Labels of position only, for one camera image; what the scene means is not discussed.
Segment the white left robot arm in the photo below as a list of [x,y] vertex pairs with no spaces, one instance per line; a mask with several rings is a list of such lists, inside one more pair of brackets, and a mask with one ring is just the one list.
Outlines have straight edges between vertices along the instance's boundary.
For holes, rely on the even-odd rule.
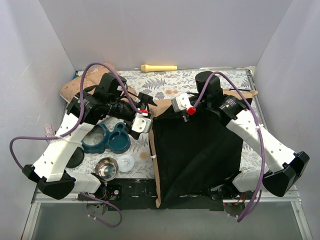
[[85,136],[107,117],[124,121],[117,125],[115,133],[124,131],[134,139],[147,133],[152,124],[150,106],[155,106],[153,97],[140,92],[138,101],[126,93],[126,79],[113,73],[105,73],[98,85],[77,93],[67,106],[67,112],[56,135],[33,164],[26,164],[22,172],[45,195],[56,200],[70,193],[88,193],[95,200],[106,196],[104,180],[96,173],[78,174],[67,172],[68,163],[75,157],[84,157],[81,148]]

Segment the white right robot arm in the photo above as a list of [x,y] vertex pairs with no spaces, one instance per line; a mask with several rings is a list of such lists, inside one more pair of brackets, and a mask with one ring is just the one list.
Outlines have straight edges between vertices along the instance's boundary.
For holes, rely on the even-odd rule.
[[277,140],[263,125],[259,124],[250,103],[243,93],[239,97],[223,92],[220,77],[223,73],[203,71],[195,76],[198,93],[189,97],[182,93],[173,99],[175,112],[183,112],[184,119],[203,110],[217,115],[229,131],[239,136],[260,157],[262,167],[258,170],[241,172],[226,186],[227,195],[237,199],[244,192],[267,190],[283,197],[302,176],[310,157],[304,152],[295,152]]

